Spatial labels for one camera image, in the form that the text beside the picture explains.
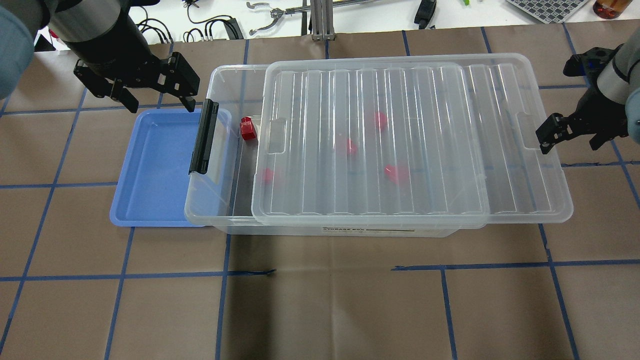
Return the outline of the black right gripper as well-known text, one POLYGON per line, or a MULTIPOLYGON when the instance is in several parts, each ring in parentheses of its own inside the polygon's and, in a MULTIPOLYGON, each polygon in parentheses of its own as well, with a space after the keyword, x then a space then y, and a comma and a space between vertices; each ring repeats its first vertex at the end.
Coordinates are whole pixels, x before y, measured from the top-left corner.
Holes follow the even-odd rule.
POLYGON ((615 138, 629 136, 626 114, 629 83, 611 60, 616 53, 615 48, 594 47, 582 54, 573 54, 566 61, 563 75, 587 76, 590 85, 578 101, 573 116, 553 112, 535 130, 542 154, 550 153, 560 142, 582 135, 593 136, 589 140, 593 151, 615 138))

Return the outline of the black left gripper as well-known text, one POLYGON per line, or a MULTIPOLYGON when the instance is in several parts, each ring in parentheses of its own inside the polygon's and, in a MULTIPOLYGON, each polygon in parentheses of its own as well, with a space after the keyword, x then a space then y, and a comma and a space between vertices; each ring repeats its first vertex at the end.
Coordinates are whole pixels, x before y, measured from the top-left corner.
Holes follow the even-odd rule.
POLYGON ((160 59, 150 50, 118 53, 85 52, 85 62, 77 60, 74 76, 96 98, 109 98, 135 114, 139 102, 128 88, 149 88, 178 98, 187 112, 195 111, 195 96, 201 78, 188 60, 177 51, 160 59))

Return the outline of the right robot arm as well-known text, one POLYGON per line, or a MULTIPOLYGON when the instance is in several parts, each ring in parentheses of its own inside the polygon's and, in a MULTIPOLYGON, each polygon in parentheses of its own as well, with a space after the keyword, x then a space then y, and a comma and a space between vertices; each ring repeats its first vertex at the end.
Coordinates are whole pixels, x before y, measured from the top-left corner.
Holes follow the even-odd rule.
POLYGON ((585 135, 593 151, 620 137, 640 141, 640 34, 634 31, 617 48, 594 47, 572 55, 563 75, 585 76, 589 82, 572 114, 553 112, 535 136, 542 154, 560 142, 585 135))

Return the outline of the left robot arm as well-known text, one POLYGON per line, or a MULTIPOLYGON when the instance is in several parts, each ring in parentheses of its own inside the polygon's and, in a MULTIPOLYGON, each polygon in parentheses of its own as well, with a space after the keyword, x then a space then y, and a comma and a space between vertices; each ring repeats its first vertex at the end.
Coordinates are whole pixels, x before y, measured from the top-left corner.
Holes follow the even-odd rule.
POLYGON ((3 0, 1 97, 18 86, 35 54, 35 37, 48 27, 78 58, 74 76, 96 98, 110 98, 135 113, 131 89, 153 89, 195 111, 201 80, 187 59, 154 55, 130 18, 128 0, 3 0))

